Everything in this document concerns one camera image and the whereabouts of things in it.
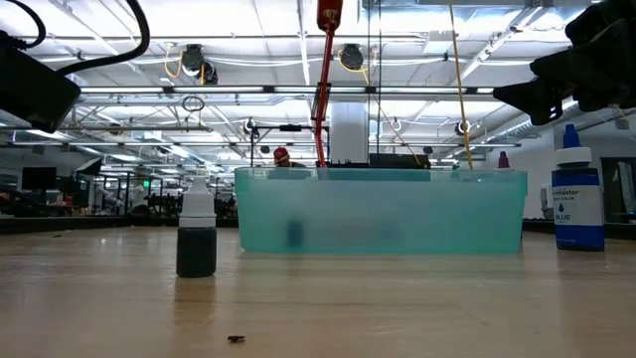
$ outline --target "red tube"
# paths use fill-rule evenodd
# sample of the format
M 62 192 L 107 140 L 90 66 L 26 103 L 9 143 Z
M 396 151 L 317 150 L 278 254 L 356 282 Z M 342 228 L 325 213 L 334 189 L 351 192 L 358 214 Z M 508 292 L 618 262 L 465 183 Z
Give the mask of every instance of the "red tube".
M 325 153 L 322 148 L 322 121 L 327 112 L 327 83 L 329 82 L 329 65 L 331 64 L 331 48 L 334 43 L 336 29 L 340 26 L 343 0 L 318 0 L 318 28 L 327 34 L 325 42 L 325 56 L 322 60 L 322 74 L 320 76 L 320 91 L 316 106 L 316 150 L 320 167 L 327 166 Z
M 325 43 L 325 56 L 322 60 L 322 75 L 320 76 L 320 95 L 318 106 L 316 107 L 316 150 L 318 151 L 318 160 L 320 167 L 327 166 L 325 163 L 325 153 L 322 148 L 322 121 L 327 111 L 327 83 L 329 82 L 329 65 L 331 65 L 331 48 L 334 43 L 335 27 L 327 30 L 327 39 Z

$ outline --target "debris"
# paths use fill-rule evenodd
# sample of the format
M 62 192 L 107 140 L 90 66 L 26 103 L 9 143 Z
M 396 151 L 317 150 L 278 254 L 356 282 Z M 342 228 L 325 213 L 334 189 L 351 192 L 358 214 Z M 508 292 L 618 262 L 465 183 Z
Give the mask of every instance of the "debris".
M 228 336 L 230 343 L 243 343 L 245 342 L 245 336 Z

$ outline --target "bottle label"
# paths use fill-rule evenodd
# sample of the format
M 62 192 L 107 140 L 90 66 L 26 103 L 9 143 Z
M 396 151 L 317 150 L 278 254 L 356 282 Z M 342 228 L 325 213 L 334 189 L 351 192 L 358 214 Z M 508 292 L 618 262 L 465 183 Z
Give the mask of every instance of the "bottle label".
M 595 185 L 553 187 L 556 225 L 602 226 L 600 188 Z

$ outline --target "white bottle cap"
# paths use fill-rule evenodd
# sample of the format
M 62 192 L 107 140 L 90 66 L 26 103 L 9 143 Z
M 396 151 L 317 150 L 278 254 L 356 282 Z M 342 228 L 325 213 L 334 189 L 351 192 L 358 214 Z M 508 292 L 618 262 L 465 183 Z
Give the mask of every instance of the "white bottle cap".
M 205 177 L 196 177 L 192 188 L 183 195 L 180 228 L 209 228 L 217 225 L 215 196 L 206 186 Z
M 564 148 L 556 151 L 556 165 L 591 162 L 592 151 L 587 147 Z

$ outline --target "teal plastic container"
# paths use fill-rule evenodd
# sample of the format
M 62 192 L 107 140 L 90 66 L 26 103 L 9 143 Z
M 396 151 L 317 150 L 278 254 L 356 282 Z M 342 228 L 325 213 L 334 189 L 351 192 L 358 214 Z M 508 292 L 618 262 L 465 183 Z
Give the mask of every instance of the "teal plastic container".
M 240 244 L 254 253 L 515 253 L 521 171 L 240 168 Z

